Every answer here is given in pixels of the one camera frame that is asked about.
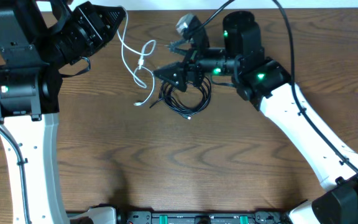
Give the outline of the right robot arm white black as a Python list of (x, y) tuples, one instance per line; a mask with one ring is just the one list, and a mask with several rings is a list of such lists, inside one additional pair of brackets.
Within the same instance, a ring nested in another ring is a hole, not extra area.
[(176, 29), (181, 40), (169, 49), (183, 60), (157, 69), (155, 76), (180, 91), (229, 76), (237, 94), (285, 133), (317, 176), (324, 194), (285, 213), (282, 223), (358, 223), (358, 153), (319, 117), (292, 75), (265, 56), (254, 15), (235, 11), (223, 19), (222, 48), (210, 46), (194, 14), (183, 16)]

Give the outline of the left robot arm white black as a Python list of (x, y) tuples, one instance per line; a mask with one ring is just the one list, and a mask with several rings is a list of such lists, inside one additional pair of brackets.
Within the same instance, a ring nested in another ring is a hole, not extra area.
[(47, 26), (35, 1), (0, 1), (0, 137), (6, 153), (14, 223), (117, 223), (98, 205), (67, 214), (57, 164), (60, 69), (109, 43), (123, 7), (52, 1)]

